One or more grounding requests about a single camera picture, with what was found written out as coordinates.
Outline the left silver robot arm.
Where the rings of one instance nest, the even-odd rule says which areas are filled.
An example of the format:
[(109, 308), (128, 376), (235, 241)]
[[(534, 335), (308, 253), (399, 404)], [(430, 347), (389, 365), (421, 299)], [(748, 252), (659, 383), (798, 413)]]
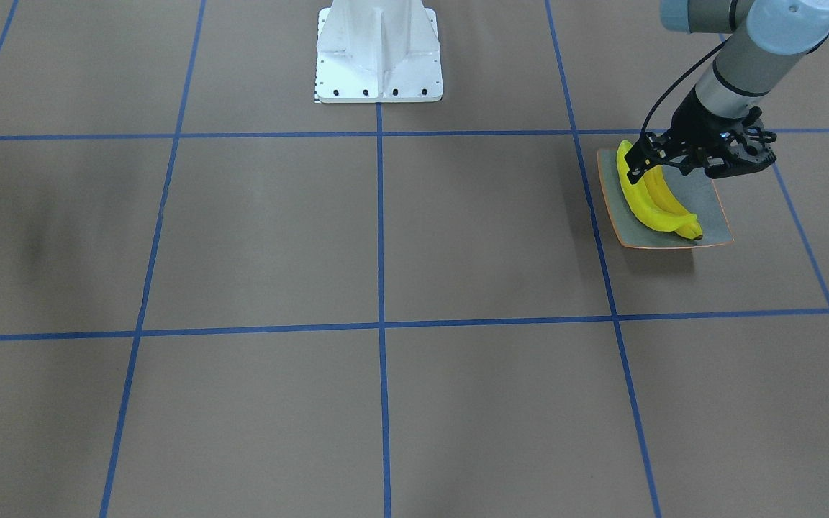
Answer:
[(829, 1), (662, 1), (659, 16), (672, 32), (723, 33), (710, 63), (682, 99), (667, 131), (642, 128), (617, 159), (638, 183), (661, 165), (710, 179), (759, 173), (776, 162), (774, 132), (760, 101), (803, 56), (829, 39)]

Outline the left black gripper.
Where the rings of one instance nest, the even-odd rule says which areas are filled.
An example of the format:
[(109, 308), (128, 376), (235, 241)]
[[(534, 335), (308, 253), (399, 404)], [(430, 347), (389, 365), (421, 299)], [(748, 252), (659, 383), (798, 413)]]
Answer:
[(721, 134), (738, 122), (738, 118), (718, 116), (705, 108), (691, 88), (672, 115), (670, 128), (663, 134), (665, 140), (625, 142), (625, 179), (640, 181), (652, 168), (675, 158), (681, 158), (681, 164), (689, 168), (730, 170), (733, 155)]

